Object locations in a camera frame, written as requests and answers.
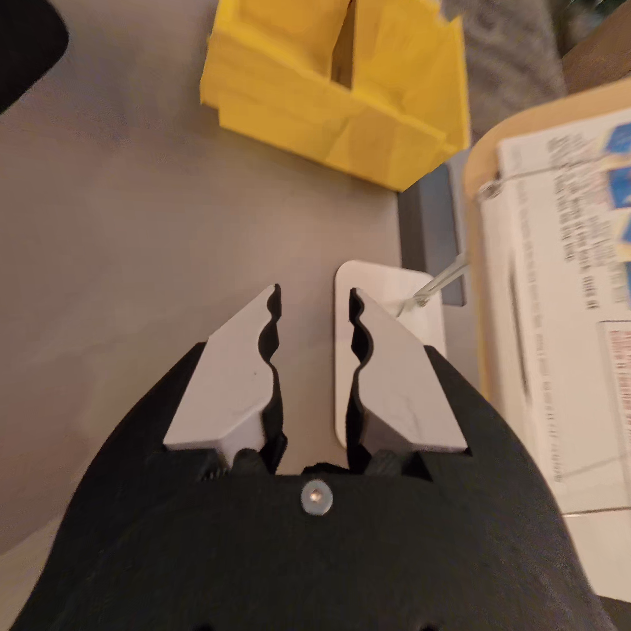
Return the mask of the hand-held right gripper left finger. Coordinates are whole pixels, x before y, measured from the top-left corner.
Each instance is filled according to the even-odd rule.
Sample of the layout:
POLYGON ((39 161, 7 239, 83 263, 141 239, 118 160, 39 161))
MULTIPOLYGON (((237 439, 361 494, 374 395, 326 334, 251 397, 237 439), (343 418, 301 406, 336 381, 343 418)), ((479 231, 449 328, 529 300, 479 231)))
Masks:
POLYGON ((163 445, 172 451, 213 449, 232 466, 243 449, 274 474, 287 448, 279 374, 271 359, 280 341, 281 287, 275 283, 212 333, 163 445))

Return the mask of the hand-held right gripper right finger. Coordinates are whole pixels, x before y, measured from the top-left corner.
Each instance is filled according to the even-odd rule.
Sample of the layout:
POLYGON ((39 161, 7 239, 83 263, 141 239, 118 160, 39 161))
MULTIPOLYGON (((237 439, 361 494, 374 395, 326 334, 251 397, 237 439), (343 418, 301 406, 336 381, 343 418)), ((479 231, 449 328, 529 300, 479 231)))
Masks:
POLYGON ((467 441, 423 342, 364 290, 352 288, 354 369, 346 410, 346 453, 354 474, 378 452, 463 454, 467 441))

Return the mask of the yellow plastic bin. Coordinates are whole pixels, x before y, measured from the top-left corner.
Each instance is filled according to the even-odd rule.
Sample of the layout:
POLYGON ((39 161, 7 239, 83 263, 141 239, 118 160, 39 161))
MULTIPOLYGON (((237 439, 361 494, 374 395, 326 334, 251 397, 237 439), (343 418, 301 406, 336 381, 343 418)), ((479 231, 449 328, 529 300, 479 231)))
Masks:
POLYGON ((469 147, 462 17, 440 1, 219 1, 220 126, 403 192, 469 147))

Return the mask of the white stand base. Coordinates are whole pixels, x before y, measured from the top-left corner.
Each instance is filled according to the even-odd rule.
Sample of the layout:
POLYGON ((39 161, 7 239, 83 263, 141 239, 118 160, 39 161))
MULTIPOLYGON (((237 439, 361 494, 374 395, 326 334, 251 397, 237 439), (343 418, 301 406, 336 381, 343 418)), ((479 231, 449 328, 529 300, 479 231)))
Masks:
MULTIPOLYGON (((335 432, 342 447, 346 447, 346 410, 351 383, 360 363, 351 349, 354 331, 349 319, 351 289, 365 290, 376 303, 395 316, 400 304, 431 279, 431 275, 426 272, 359 260, 345 262, 335 273, 335 432)), ((433 346, 447 357, 443 301, 440 293, 435 294, 424 307, 406 311, 398 320, 420 341, 433 346)))

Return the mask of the wooden instruction board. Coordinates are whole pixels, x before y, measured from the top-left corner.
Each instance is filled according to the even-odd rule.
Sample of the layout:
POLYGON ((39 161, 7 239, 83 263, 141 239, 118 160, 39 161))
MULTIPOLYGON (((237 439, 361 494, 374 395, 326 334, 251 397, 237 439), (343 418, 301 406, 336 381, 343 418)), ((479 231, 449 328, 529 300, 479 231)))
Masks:
MULTIPOLYGON (((488 282, 480 212, 481 201, 477 201, 476 193, 482 185, 499 174, 497 145, 504 139, 548 130, 625 108, 630 108, 630 79, 537 106, 495 126, 477 142, 466 162, 463 184, 466 198, 466 225, 469 232, 469 268, 477 296, 478 366, 481 391, 501 415, 497 361, 493 350, 495 338, 490 320, 491 313, 487 305, 488 282)), ((561 510, 561 513, 595 592, 603 597, 629 603, 630 508, 572 515, 565 514, 561 510)))

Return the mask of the brown blurred object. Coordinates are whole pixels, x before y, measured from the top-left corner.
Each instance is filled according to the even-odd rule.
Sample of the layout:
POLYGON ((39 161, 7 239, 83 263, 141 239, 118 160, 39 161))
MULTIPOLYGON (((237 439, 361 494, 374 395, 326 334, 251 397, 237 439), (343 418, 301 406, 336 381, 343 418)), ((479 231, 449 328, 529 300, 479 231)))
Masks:
POLYGON ((568 94, 614 83, 630 75, 630 30, 603 30, 578 43, 562 59, 568 94))

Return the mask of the black textured pad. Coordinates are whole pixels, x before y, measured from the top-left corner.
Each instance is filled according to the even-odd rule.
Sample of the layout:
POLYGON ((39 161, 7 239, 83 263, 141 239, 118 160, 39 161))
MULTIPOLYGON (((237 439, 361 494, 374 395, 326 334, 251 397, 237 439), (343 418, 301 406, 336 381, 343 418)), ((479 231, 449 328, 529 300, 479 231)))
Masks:
POLYGON ((1 2, 1 114, 58 63, 69 32, 49 1, 1 2))

